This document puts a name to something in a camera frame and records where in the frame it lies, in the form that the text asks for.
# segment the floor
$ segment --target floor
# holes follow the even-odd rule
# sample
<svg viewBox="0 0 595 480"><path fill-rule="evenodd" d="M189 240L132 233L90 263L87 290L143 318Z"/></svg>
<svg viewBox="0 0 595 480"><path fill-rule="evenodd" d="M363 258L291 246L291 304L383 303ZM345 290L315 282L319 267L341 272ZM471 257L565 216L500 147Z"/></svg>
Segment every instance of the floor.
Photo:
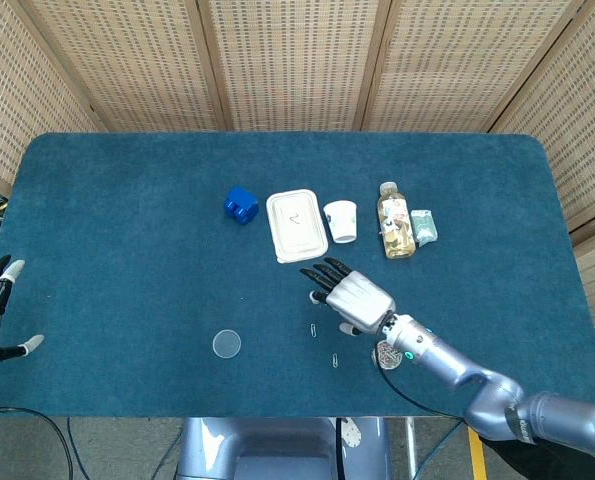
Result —
<svg viewBox="0 0 595 480"><path fill-rule="evenodd" d="M65 418L55 418L66 434ZM148 480L169 448L182 419L73 418L73 437L91 480ZM417 456L423 460L454 425L449 419L415 420ZM408 458L403 419L389 420L391 455L395 480L408 480ZM485 449L487 476L494 480L521 480L494 452ZM179 444L157 479L171 480ZM0 417L0 479L65 479L67 468L59 440L50 428L35 418ZM84 477L76 469L76 479ZM462 426L451 437L418 480L473 478L468 435Z"/></svg>

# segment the blue table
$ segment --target blue table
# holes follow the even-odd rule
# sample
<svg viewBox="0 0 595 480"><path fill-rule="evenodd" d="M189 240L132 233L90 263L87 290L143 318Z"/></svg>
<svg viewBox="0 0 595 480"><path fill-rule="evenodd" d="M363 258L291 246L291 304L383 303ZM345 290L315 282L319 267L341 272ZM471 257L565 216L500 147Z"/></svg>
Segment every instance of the blue table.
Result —
<svg viewBox="0 0 595 480"><path fill-rule="evenodd" d="M386 260L379 184L433 211L439 241ZM233 185L262 201L227 217ZM548 163L526 136L376 133L49 134L28 147L0 234L26 269L2 344L0 404L47 414L361 416L420 412L371 360L373 340L339 332L277 263L263 202L308 188L320 206L358 205L358 239L331 242L408 313L475 361L540 390L595 401L595 335ZM311 323L317 337L311 336ZM242 348L216 357L214 334ZM339 367L332 367L337 354ZM411 397L459 413L412 363L391 374Z"/></svg>

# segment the bottle label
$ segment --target bottle label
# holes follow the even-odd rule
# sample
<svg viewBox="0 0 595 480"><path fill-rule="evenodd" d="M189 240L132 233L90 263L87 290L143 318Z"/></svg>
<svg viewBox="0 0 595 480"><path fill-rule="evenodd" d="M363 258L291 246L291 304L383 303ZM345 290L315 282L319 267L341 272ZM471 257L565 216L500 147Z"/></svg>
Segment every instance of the bottle label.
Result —
<svg viewBox="0 0 595 480"><path fill-rule="evenodd" d="M406 236L412 237L406 200L403 198L384 200L382 207L384 209L384 221L381 224L382 233L386 235L401 230Z"/></svg>

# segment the black cable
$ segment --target black cable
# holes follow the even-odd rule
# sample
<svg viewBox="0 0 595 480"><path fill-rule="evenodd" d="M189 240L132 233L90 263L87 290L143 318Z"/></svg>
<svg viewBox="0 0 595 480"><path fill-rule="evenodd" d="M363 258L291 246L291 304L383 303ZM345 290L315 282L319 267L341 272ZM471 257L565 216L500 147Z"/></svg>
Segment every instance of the black cable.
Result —
<svg viewBox="0 0 595 480"><path fill-rule="evenodd" d="M341 418L337 417L335 420L335 463L337 464L337 480L346 480L346 473L344 472L344 452L341 443L341 422Z"/></svg>
<svg viewBox="0 0 595 480"><path fill-rule="evenodd" d="M378 351L378 347L377 347L378 344L379 344L379 337L376 336L375 337L375 346L373 347L373 349L374 349L374 352L375 352L375 363L377 364L377 370L379 370L379 373L381 374L382 378L388 384L388 386L392 389L393 392L395 392L397 395L399 395L401 398L403 398L407 402L412 403L417 408L419 408L419 409L421 409L421 410L423 410L423 411L425 411L427 413L432 413L432 414L440 415L442 417L448 417L448 418L454 418L456 420L461 420L461 417L457 417L455 415L451 415L450 413L445 413L445 412L442 412L442 411L439 411L439 410L435 410L434 408L427 407L427 406L419 403L418 401L413 400L408 395L406 395L401 390L399 390L390 381L390 379L386 376L386 372L384 372L384 369L381 367L381 363L379 363L379 351Z"/></svg>
<svg viewBox="0 0 595 480"><path fill-rule="evenodd" d="M36 410L31 410L30 408L22 408L22 407L0 407L0 413L14 413L14 412L22 412L22 413L29 413L34 415L38 418L41 418L43 421L48 423L51 428L55 431L57 436L59 437L59 441L61 442L61 446L64 447L64 453L66 454L66 461L68 462L68 480L73 480L73 459L70 456L70 451L68 450L68 444L66 443L66 439L64 438L64 434L61 433L61 430L57 426L55 422L53 422L50 418L44 415L41 412Z"/></svg>
<svg viewBox="0 0 595 480"><path fill-rule="evenodd" d="M463 420L459 420L457 422L457 424L453 428L451 428L450 430L448 430L448 432L446 433L446 435L444 435L442 437L442 439L439 442L437 442L437 445L435 445L433 447L433 449L430 451L430 453L428 454L428 456L424 459L423 462L421 462L421 465L419 465L419 467L417 468L417 471L415 472L415 476L413 477L413 480L418 480L419 479L419 476L424 471L424 468L426 468L426 465L433 459L433 457L439 451L439 449L444 445L444 443L446 443L448 441L448 439L453 435L453 433L455 433L457 431L457 429L459 428L459 426L462 423L464 423L464 421Z"/></svg>
<svg viewBox="0 0 595 480"><path fill-rule="evenodd" d="M166 460L168 459L168 456L170 455L170 452L173 451L173 448L175 448L175 445L177 445L177 442L179 442L179 439L181 438L181 432L183 429L179 429L179 432L177 432L177 436L175 437L175 439L173 440L173 443L170 444L170 447L168 447L168 450L166 450L166 453L164 453L164 456L161 457L161 460L159 461L159 463L157 464L157 468L155 468L155 471L153 472L153 476L150 477L150 480L155 480L155 478L157 477L157 474L159 473L159 470L162 469L162 467L164 466L164 463L166 463Z"/></svg>
<svg viewBox="0 0 595 480"><path fill-rule="evenodd" d="M73 432L70 429L70 417L66 418L66 431L68 432L68 439L70 440L70 445L73 447L73 453L75 454L77 465L79 465L79 470L81 470L81 473L86 480L90 480L90 477L84 468L84 464L82 463L81 458L79 458L79 452L77 451L77 446L75 445L75 440L73 439Z"/></svg>

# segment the white cup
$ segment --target white cup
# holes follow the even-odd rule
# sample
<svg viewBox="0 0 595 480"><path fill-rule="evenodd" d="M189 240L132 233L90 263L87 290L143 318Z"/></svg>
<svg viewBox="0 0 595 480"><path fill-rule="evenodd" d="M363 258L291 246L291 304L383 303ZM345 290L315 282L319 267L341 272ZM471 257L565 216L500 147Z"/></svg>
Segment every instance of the white cup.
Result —
<svg viewBox="0 0 595 480"><path fill-rule="evenodd" d="M324 213L335 243L350 243L357 238L357 205L338 200L324 206Z"/></svg>

